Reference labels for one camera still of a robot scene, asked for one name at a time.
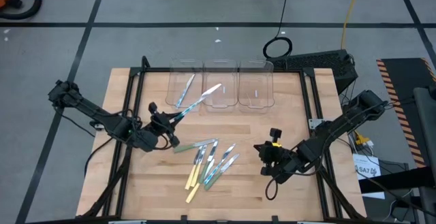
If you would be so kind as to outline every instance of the wooden tabletop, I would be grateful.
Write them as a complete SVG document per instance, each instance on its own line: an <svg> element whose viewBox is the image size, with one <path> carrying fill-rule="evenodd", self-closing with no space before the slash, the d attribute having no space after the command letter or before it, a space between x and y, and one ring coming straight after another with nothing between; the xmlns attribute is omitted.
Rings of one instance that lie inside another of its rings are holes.
<svg viewBox="0 0 436 224"><path fill-rule="evenodd" d="M123 106L129 69L113 69L103 108L117 112ZM334 119L341 114L339 98L330 69L316 69L316 82L324 118ZM169 73L147 73L141 97L139 116L149 122L148 104L154 101L159 111L173 112L165 99ZM309 96L310 81L307 79ZM134 84L131 106L134 103ZM265 187L270 177L261 176L262 162L254 144L269 140L271 127L283 130L283 147L291 148L308 138L305 108L298 74L274 73L274 106L265 114L200 111L189 113L176 127L181 145L204 139L219 138L215 161L233 143L230 156L240 157L229 167L209 191L200 187L190 204L185 202L189 191L184 189L192 169L196 149L174 154L172 150L146 153L134 149L123 208L123 219L180 220L186 214L189 220L268 221L277 215L281 221L321 221L322 212L315 176L292 176L279 185L279 194L273 201L265 198ZM311 99L312 113L315 107ZM93 150L108 139L106 132L97 132ZM108 183L114 142L101 149L89 163L77 214L86 212ZM366 215L358 184L352 154L348 146L334 142L330 147L337 185L355 209ZM274 185L270 188L273 194ZM330 215L334 216L330 191L327 191ZM112 198L114 213L116 197Z"/></svg>

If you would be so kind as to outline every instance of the black metal frame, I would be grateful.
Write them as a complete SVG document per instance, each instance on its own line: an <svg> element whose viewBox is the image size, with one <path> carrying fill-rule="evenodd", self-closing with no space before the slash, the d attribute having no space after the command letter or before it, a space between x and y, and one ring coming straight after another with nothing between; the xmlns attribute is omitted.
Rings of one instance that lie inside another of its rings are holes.
<svg viewBox="0 0 436 224"><path fill-rule="evenodd" d="M142 58L142 67L131 67L130 73L129 73L129 79L127 81L127 88L126 88L126 93L125 93L125 98L124 98L123 110L126 110L129 107L132 89L133 89L133 83L134 83L136 76L138 76L139 78L138 78L138 85L136 88L136 97L135 97L134 108L133 108L133 113L134 113L133 115L134 116L138 115L138 112L139 112L142 87L144 84L144 77L145 77L146 73L148 73L148 72L169 72L169 71L170 71L170 68L168 68L168 67L151 67L149 62L144 57ZM174 70L173 69L171 71L188 71L188 70L186 70L186 69ZM223 72L223 71L234 71L234 70L233 69L232 70L208 69L208 71ZM310 81L311 81L311 89L313 91L313 100L315 103L315 110L316 110L317 118L322 118L322 109L321 109L320 97L319 97L318 90L317 90L317 85L316 85L316 81L315 81L315 72L314 72L313 68L288 69L287 66L285 66L285 67L279 69L279 68L275 67L274 72L276 72L276 73L279 73L279 72L297 73L300 76L300 84L301 84L301 90L302 90L303 103L305 105L307 127L309 130L309 134L312 133L312 130L310 129L310 126L309 126L309 119L312 118L312 113L311 113L311 105L309 102L309 95L308 95L308 91L307 91L307 83L306 83L306 79L305 79L306 76L308 76ZM67 220L58 220L58 221L44 221L44 222L37 222L37 223L38 224L70 224L70 223L92 223L92 224L94 224L94 223L107 223L108 221L120 221L122 211L123 211L125 190L127 187L127 177L128 177L128 173L129 173L129 165L130 165L132 147L131 146L126 147L123 162L122 162L121 166L118 167L120 155L121 155L121 149L122 149L122 142L117 141L116 145L115 145L115 149L114 149L113 158L112 158L112 165L110 168L109 184L106 187L104 193L102 194L102 196L105 193L106 194L110 193L110 195L106 196L107 200L104 202L101 217L96 216L99 210L97 210L97 211L94 210L94 211L90 211L91 214L79 216L76 219L67 219ZM327 152L325 159L326 159L325 160L326 171L327 171L328 175L331 177L331 180L333 180L333 182L336 182L334 179L334 172L333 172L333 165L332 165L332 161L331 161L330 151ZM119 179L119 174L122 174L122 177L121 177L121 183L120 183L120 188L119 188L119 196L118 196L118 200L116 202L116 211L115 211L115 215L109 215L110 205L112 202L113 188L115 187L115 185L118 182L118 180L114 181L114 179L117 179L117 178ZM328 202L327 202L327 197L326 197L326 191L324 188L323 178L319 172L317 173L316 177L317 177L317 187L318 187L318 191L319 191L319 195L320 195L320 206L321 206L321 210L322 210L323 220L324 221L329 220L330 222L333 221L333 222L338 222L338 223L343 222L343 221L345 221L345 222L351 221L350 219L343 219L342 212L341 212L341 205L340 205L338 199L334 195L332 195L332 197L333 197L334 211L335 211L336 217L335 218L330 217L329 211L328 211ZM188 221L187 216L185 216L185 215L181 216L181 219L178 221L175 221L175 220L147 220L148 224L150 224L150 223L188 224L188 222L189 223L214 223L214 224L220 223L220 221ZM279 223L297 223L297 221L279 221L278 216L271 216L271 221L228 221L228 223L234 223L234 224L237 224L237 223L238 224L244 224L244 223L246 223L246 224L268 223L269 224L269 223L274 223L274 224L279 224Z"/></svg>

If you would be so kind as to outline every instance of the concrete floor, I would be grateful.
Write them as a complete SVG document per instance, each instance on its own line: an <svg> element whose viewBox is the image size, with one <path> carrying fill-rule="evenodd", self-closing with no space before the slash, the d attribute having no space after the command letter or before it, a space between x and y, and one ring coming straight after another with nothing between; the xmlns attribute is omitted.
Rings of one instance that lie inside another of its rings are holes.
<svg viewBox="0 0 436 224"><path fill-rule="evenodd" d="M410 1L422 23L436 22L436 0ZM349 2L287 0L283 21L342 23ZM142 55L148 57L152 66L162 67L168 66L172 59L264 59L262 47L277 32L275 27L216 30L215 27L223 25L220 23L198 25L200 28L177 24L133 28L92 27L93 22L278 22L282 7L283 0L102 0L100 4L95 4L95 0L44 0L41 11L32 19L22 20L15 26L0 20L2 223L14 223L17 219L55 114L46 94L57 79L65 80L69 74L76 74L74 81L82 94L101 105L113 67L138 66ZM78 24L44 25L44 22ZM404 0L357 0L350 22L414 23ZM346 49L354 55L359 74L354 94L372 89L387 99L376 59L431 59L416 28L373 27L347 30ZM323 28L314 24L312 28L283 28L282 31L294 43L292 54L340 47L340 27ZM425 28L424 32L436 44L436 29ZM273 48L270 55L285 52L280 45ZM77 73L74 68L70 72L72 67L77 67L73 62L79 64ZM79 124L88 123L73 110L65 114ZM375 154L380 159L410 163L413 167L393 110L378 121L366 123L360 132L374 141ZM61 121L27 222L74 217L83 184L84 162L91 152L92 141L70 122Z"/></svg>

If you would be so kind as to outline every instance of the orange vacuum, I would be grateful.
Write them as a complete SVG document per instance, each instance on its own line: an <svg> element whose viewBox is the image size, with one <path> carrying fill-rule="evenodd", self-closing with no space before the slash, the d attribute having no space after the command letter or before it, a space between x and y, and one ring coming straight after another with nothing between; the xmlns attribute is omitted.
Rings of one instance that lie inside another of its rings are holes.
<svg viewBox="0 0 436 224"><path fill-rule="evenodd" d="M12 7L15 9L20 9L22 7L21 0L0 0L0 18L9 20L21 20L36 14L41 8L42 0L34 0L33 5L26 11L17 14L5 13L4 9Z"/></svg>

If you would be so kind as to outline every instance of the green handle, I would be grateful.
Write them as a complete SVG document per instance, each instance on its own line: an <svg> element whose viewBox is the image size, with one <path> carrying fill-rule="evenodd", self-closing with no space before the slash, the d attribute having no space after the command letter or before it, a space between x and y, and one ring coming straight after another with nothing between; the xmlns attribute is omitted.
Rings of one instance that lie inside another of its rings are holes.
<svg viewBox="0 0 436 224"><path fill-rule="evenodd" d="M200 180L198 181L198 183L200 183L200 184L203 184L203 182L204 182L204 177L206 176L206 170L207 170L207 167L209 166L209 161L207 161L205 164L204 164L204 168L203 168L203 171L202 171L202 176L200 177Z"/></svg>
<svg viewBox="0 0 436 224"><path fill-rule="evenodd" d="M174 148L174 153L180 153L180 152L192 149L192 148L195 148L195 146L193 144L187 145L187 146L178 145L177 147Z"/></svg>
<svg viewBox="0 0 436 224"><path fill-rule="evenodd" d="M213 183L215 183L222 174L223 172L219 172L216 177L211 179L211 181L204 187L204 189L206 189L206 191L209 190L212 187Z"/></svg>

